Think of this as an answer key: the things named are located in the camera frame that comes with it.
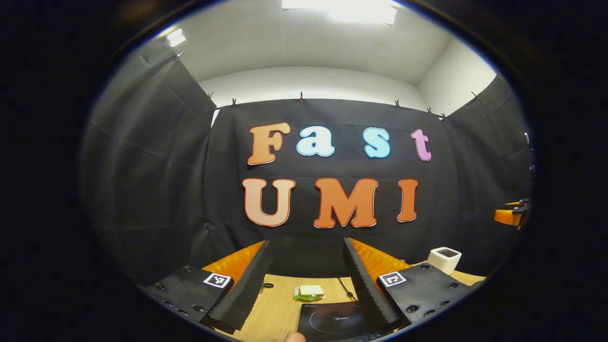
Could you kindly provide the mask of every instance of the ceiling light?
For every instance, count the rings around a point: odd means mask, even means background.
[[[169,45],[171,45],[171,47],[176,47],[177,45],[180,45],[186,41],[186,37],[184,37],[182,29],[177,29],[169,33],[167,35],[167,39],[169,39]]]
[[[367,21],[392,25],[397,9],[389,0],[283,0],[283,10],[324,10],[342,21]]]

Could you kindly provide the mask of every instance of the orange letter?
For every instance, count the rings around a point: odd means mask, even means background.
[[[270,132],[272,131],[289,134],[291,127],[289,127],[287,122],[282,122],[280,124],[254,127],[249,130],[254,135],[254,150],[249,159],[247,159],[249,165],[268,164],[277,158],[270,153],[269,147],[272,145],[272,148],[278,151],[283,144],[283,138],[279,133],[274,133],[270,136]]]
[[[245,214],[250,220],[260,226],[276,227],[287,221],[289,217],[289,197],[295,187],[293,180],[275,180],[272,182],[277,190],[277,212],[266,215],[262,211],[262,189],[266,187],[265,180],[247,178],[243,180],[245,187]]]
[[[343,227],[346,226],[355,209],[357,214],[351,222],[353,227],[371,227],[376,224],[374,217],[374,194],[378,187],[376,180],[359,180],[350,197],[346,196],[340,181],[335,178],[320,178],[314,185],[321,190],[321,208],[319,219],[314,222],[315,227],[335,226],[336,221],[331,218],[332,210]]]
[[[397,216],[397,221],[413,221],[416,219],[414,200],[418,182],[416,180],[401,180],[399,181],[399,187],[401,188],[401,213]]]

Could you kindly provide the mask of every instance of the black curtain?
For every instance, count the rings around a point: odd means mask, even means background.
[[[125,273],[147,285],[190,258],[215,104],[167,40],[129,54],[85,127],[81,197]]]
[[[505,257],[515,227],[493,220],[504,203],[531,197],[531,132],[509,84],[497,75],[478,99],[452,113],[443,127],[456,160],[459,215],[449,247],[463,253],[457,269],[486,275]]]
[[[494,211],[507,202],[529,197],[531,155],[527,125],[508,84],[498,76],[481,94],[440,121],[437,116],[409,108],[349,100],[276,100],[223,107],[213,125],[204,172],[204,208],[209,214],[206,233],[193,263],[207,264],[261,239],[272,240],[275,262],[270,273],[299,277],[346,275],[340,255],[341,238],[350,236],[406,262],[419,262],[432,248],[448,246],[463,257],[458,269],[488,274],[512,247],[513,227],[494,221]],[[250,166],[252,127],[287,122],[290,134],[276,160]],[[299,131],[321,125],[332,132],[336,151],[329,157],[303,156],[295,146]],[[384,128],[391,153],[370,159],[362,132]],[[432,159],[419,159],[411,133],[422,129],[429,137]],[[317,229],[320,192],[314,182],[334,177],[347,194],[361,178],[379,183],[375,216],[370,228],[336,225]],[[272,181],[294,180],[291,212],[286,223],[263,227],[244,212],[245,178],[261,178],[262,208],[276,210]],[[417,218],[400,223],[401,179],[413,178]]]

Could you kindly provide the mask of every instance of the white device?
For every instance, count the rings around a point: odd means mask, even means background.
[[[462,256],[461,252],[448,247],[439,247],[430,251],[426,262],[439,268],[443,273],[450,275],[456,269],[460,256]]]

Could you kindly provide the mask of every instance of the wooden table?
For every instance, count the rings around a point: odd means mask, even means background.
[[[466,285],[485,279],[458,271],[454,271],[451,276]],[[348,291],[357,297],[350,277],[341,279]],[[273,338],[282,340],[288,332],[297,331],[300,308],[305,303],[293,300],[294,289],[299,285],[320,285],[325,290],[325,299],[316,302],[319,304],[353,301],[337,278],[294,278],[267,274],[264,282],[274,284],[274,287],[265,288],[258,295],[241,330],[235,331],[233,335],[225,335],[245,342],[271,342]]]

